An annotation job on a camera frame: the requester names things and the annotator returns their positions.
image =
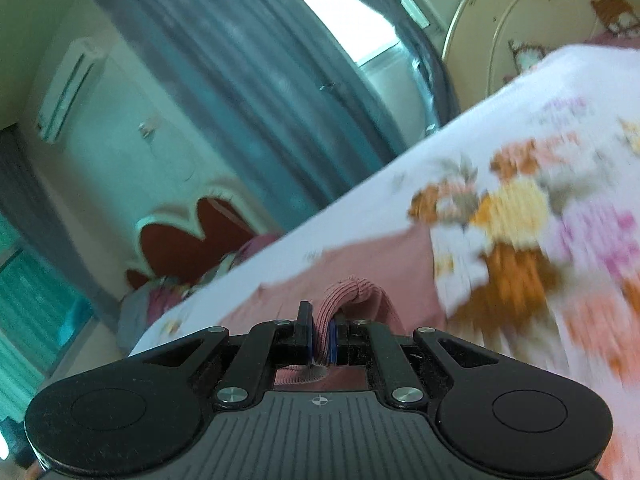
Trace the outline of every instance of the pink cloth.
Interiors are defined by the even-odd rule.
[[[585,41],[586,44],[618,46],[621,48],[640,48],[640,38],[617,38],[611,32],[603,32],[590,40]]]
[[[276,285],[261,285],[220,321],[232,334],[247,333],[257,323],[296,319],[300,301],[309,301],[319,333],[316,362],[304,370],[280,370],[278,384],[317,380],[314,390],[363,387],[363,374],[336,368],[326,374],[327,328],[342,307],[347,319],[372,319],[396,334],[410,335],[419,326],[444,326],[433,278],[430,229],[418,223],[400,234],[325,251],[301,274]]]
[[[158,285],[150,291],[146,310],[146,325],[153,325],[162,317],[162,314],[179,304],[184,299],[183,293],[184,287],[175,285]]]

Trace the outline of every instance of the bed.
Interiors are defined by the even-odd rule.
[[[610,480],[635,478],[640,50],[558,48],[505,86],[502,71],[514,69],[502,44],[508,30],[560,46],[597,34],[595,16],[582,0],[551,0],[588,16],[565,15],[568,23],[579,22],[573,36],[541,36],[533,28],[537,22],[513,28],[513,13],[476,14],[483,0],[465,1],[449,33],[447,62],[463,108],[473,109],[168,311],[134,353],[208,326],[228,326],[254,291],[295,279],[334,248],[425,224],[433,250],[425,252],[431,266],[426,279],[433,280],[446,318],[441,328],[599,393],[614,417],[599,471]],[[513,1],[502,0],[501,8],[517,10]],[[527,8],[536,8],[533,0]],[[549,19],[552,14],[546,11]],[[461,32],[487,17],[498,25],[477,41]],[[453,60],[462,64],[475,54],[480,65],[490,60],[488,71],[453,69]],[[418,302],[415,308],[432,306]],[[245,325],[270,315],[256,313]]]
[[[136,257],[125,273],[130,293],[120,302],[116,331],[124,355],[164,312],[281,236],[260,228],[238,190],[200,192],[187,212],[165,207],[137,222]]]

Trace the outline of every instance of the metal screw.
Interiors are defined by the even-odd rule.
[[[138,125],[138,131],[142,134],[143,139],[148,139],[148,137],[155,132],[156,128],[151,124],[140,123]]]
[[[248,393],[243,388],[236,386],[230,386],[228,388],[222,388],[218,392],[218,399],[225,404],[234,404],[235,402],[242,402],[248,397]]]
[[[422,400],[424,397],[418,388],[413,388],[412,386],[396,388],[393,390],[391,395],[395,400],[402,402],[403,404],[407,404],[408,402],[418,402],[418,400]]]

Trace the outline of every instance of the blue curtain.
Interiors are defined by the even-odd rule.
[[[406,149],[303,0],[95,0],[289,230]]]
[[[382,14],[412,57],[414,77],[424,101],[427,124],[435,131],[460,113],[449,73],[429,38],[402,6],[401,0],[360,0]]]
[[[118,301],[84,266],[23,143],[16,124],[0,131],[0,215],[19,234],[25,251],[55,269],[62,280],[87,298],[100,320],[115,332],[120,315]]]
[[[0,420],[21,421],[38,386],[91,316],[88,303],[44,262],[20,248],[0,216]]]

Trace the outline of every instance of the pillow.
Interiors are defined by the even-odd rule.
[[[626,0],[591,0],[600,23],[617,38],[640,37],[640,19]]]
[[[146,282],[140,288],[127,294],[120,302],[120,318],[118,319],[118,331],[116,343],[124,355],[129,355],[133,347],[148,328],[147,313],[150,295],[163,285],[177,285],[175,278],[159,278]]]
[[[545,59],[546,55],[552,50],[537,43],[524,43],[523,41],[514,40],[509,40],[508,43],[513,54],[513,60],[516,62],[518,74],[531,70],[537,62]]]
[[[179,304],[190,292],[189,285],[169,285],[167,282],[149,291],[146,308],[146,326],[150,327],[165,312]]]

